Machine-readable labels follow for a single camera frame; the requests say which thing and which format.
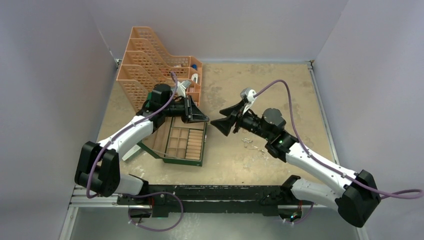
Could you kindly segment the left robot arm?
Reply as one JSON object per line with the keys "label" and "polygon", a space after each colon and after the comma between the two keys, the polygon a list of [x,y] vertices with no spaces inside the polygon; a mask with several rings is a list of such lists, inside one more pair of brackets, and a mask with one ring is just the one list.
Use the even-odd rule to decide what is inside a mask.
{"label": "left robot arm", "polygon": [[148,182],[140,177],[121,174],[119,161],[122,156],[155,133],[166,118],[180,117],[185,124],[209,121],[191,96],[175,97],[176,92],[168,84],[155,85],[129,123],[100,142],[88,141],[82,146],[74,182],[86,189],[89,199],[98,195],[123,194],[129,195],[138,205],[148,201],[149,191],[144,187]]}

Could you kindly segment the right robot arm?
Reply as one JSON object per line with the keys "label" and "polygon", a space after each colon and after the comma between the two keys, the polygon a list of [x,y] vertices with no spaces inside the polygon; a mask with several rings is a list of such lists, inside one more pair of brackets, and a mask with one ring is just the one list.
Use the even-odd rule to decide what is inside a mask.
{"label": "right robot arm", "polygon": [[280,191],[284,202],[310,201],[334,209],[354,227],[365,225],[381,202],[381,197],[371,190],[377,187],[371,173],[344,168],[302,145],[285,130],[286,120],[279,109],[267,108],[258,116],[244,108],[244,102],[240,101],[220,110],[223,118],[210,123],[225,136],[244,129],[265,139],[265,149],[272,157],[304,170],[321,182],[295,177]]}

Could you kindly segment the green jewelry box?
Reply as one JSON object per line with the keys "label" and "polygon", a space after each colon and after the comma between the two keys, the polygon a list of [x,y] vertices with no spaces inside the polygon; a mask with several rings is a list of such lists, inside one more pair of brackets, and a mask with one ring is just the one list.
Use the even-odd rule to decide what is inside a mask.
{"label": "green jewelry box", "polygon": [[208,122],[184,123],[171,117],[171,102],[150,118],[153,133],[137,145],[164,163],[201,167]]}

